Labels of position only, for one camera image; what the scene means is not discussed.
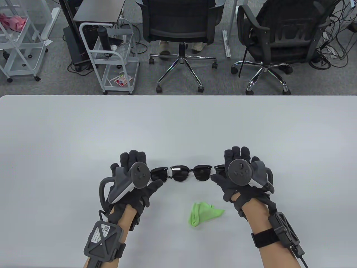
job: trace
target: microfiber cloth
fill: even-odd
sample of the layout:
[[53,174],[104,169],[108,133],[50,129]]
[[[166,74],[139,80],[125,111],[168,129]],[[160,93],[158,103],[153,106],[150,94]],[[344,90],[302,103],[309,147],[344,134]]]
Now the microfiber cloth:
[[223,209],[216,209],[214,206],[208,205],[206,202],[195,203],[188,223],[193,227],[196,227],[202,222],[221,216],[223,212]]

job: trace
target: sunglasses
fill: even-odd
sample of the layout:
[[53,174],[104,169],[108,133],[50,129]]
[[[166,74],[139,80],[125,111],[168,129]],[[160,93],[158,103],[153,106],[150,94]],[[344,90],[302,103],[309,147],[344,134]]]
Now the sunglasses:
[[225,169],[224,165],[218,165],[218,166],[215,166],[213,168],[215,169],[216,174],[221,175],[224,178],[227,178],[226,169]]
[[211,166],[208,165],[198,165],[194,168],[189,168],[186,166],[173,166],[171,167],[172,176],[167,174],[169,168],[154,168],[150,172],[150,178],[152,181],[162,180],[166,182],[167,179],[174,179],[177,182],[184,182],[187,180],[189,173],[192,171],[196,179],[204,182],[208,180],[211,176]]

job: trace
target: pink item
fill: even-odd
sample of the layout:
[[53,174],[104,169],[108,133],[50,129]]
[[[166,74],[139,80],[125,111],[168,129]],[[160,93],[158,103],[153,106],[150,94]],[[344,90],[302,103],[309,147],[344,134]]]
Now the pink item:
[[19,16],[8,17],[1,13],[0,23],[4,26],[5,30],[11,29],[20,33],[26,24],[26,20]]

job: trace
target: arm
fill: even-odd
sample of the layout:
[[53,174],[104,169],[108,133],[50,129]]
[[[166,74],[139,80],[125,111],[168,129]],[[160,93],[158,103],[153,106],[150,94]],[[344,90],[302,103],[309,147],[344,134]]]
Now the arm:
[[[237,200],[239,195],[240,193],[234,194],[231,200]],[[254,234],[272,228],[268,220],[269,210],[262,202],[253,198],[242,207],[242,210]],[[281,242],[260,248],[259,252],[264,268],[301,268],[292,252],[284,248]]]
[[[131,226],[131,223],[133,222],[133,219],[136,215],[136,210],[134,208],[132,208],[131,205],[127,205],[125,208],[125,211],[123,213],[123,216],[121,217],[121,219],[118,221],[118,225],[123,229],[124,234],[123,237],[121,239],[121,243],[124,243],[126,240],[126,237],[128,236],[128,232]],[[84,264],[83,268],[87,268],[88,265],[88,261],[89,258],[87,259],[86,263]],[[112,262],[105,262],[102,264],[101,268],[117,268],[119,264],[119,259],[115,259]]]

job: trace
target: white shelving cart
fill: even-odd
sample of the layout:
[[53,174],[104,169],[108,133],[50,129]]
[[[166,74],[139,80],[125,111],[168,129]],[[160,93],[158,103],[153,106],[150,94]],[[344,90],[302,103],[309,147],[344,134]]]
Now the white shelving cart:
[[[120,25],[121,22],[129,25],[130,28],[117,28],[117,25]],[[120,38],[121,40],[125,41],[117,47],[116,51],[109,51],[103,50],[100,38],[98,37],[94,48],[89,49],[88,43],[83,34],[83,27],[86,25],[103,26],[107,28],[109,37]],[[108,91],[126,91],[129,92],[129,94],[132,94],[135,88],[137,73],[140,66],[139,57],[136,49],[133,25],[124,18],[119,18],[118,23],[115,25],[110,23],[85,22],[80,25],[79,32],[81,34],[90,61],[93,65],[94,72],[102,88],[103,94],[107,95]],[[98,72],[98,67],[100,65],[105,65],[105,70],[102,76]],[[124,75],[127,81],[127,84],[124,86],[120,86],[115,83],[115,78],[120,75]]]
[[26,23],[21,32],[5,29],[0,23],[0,50],[3,51],[6,59],[5,66],[0,70],[5,74],[9,83],[12,82],[12,76],[17,75],[33,75],[36,81],[40,81],[41,78],[37,74],[44,53],[48,52],[39,31],[30,20],[26,10],[22,9],[22,14],[25,15],[20,17],[25,19]]

